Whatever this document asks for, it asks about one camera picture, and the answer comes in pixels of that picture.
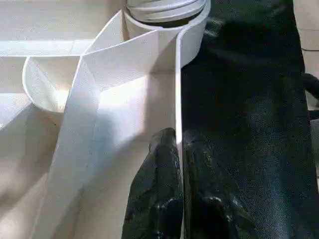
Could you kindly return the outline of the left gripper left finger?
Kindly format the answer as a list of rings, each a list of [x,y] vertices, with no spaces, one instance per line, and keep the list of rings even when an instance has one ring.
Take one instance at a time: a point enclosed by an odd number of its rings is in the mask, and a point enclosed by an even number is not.
[[[178,239],[183,191],[175,130],[154,134],[130,187],[122,228],[124,239]]]

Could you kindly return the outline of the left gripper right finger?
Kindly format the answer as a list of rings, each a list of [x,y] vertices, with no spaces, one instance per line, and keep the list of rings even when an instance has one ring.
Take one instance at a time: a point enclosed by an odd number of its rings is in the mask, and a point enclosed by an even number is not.
[[[259,237],[238,185],[215,155],[212,139],[199,131],[183,133],[183,178],[186,239]]]

